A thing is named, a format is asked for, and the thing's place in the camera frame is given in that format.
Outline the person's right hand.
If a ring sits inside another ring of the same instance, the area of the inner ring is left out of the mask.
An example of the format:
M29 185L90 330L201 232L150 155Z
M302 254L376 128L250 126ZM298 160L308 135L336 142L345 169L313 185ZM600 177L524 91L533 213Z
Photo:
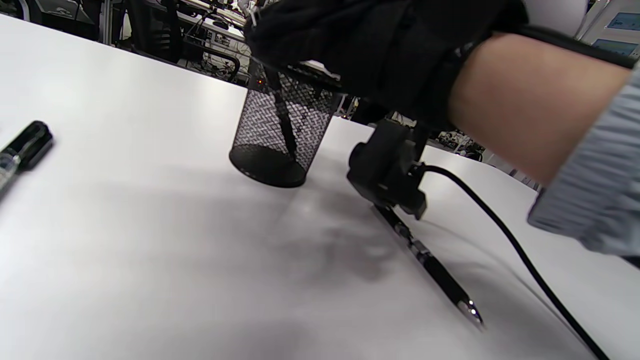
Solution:
M267 65L316 61L348 94L448 130L470 54L529 20L521 0L281 0L247 19L244 37Z

